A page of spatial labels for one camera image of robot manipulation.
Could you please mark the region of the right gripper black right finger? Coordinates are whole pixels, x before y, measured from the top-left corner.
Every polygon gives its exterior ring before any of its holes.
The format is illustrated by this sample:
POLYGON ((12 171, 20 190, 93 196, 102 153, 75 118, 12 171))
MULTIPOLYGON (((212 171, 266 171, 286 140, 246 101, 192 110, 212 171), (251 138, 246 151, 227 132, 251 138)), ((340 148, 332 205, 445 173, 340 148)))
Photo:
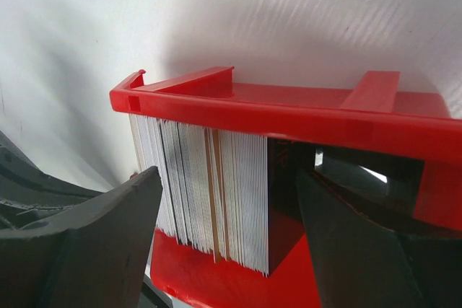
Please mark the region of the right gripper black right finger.
POLYGON ((372 202, 315 170, 297 173, 322 307, 460 307, 461 232, 372 202))

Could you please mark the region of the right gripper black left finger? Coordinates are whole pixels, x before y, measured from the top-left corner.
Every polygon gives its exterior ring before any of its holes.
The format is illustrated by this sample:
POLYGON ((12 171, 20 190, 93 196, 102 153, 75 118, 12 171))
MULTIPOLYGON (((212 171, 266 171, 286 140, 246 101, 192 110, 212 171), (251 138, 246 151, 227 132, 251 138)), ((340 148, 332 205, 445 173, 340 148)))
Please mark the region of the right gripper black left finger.
POLYGON ((78 206, 1 230, 1 306, 136 307, 161 197, 150 167, 78 206))

